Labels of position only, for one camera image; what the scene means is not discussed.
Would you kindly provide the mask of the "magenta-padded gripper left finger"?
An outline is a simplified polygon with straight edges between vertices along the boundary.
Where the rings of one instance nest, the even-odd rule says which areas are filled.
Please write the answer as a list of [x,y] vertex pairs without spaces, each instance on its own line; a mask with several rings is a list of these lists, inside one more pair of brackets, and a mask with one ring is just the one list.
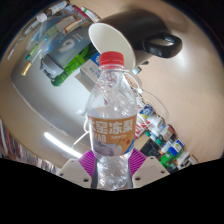
[[89,150],[78,159],[69,159],[57,175],[81,187],[96,189],[98,184],[96,164],[94,154]]

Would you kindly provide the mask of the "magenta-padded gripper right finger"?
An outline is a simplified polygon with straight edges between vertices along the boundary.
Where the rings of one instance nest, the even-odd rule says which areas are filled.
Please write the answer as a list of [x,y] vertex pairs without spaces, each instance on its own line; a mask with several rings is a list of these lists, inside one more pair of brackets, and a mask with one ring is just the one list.
[[129,158],[129,173],[127,187],[140,188],[169,175],[155,156],[145,156],[134,149]]

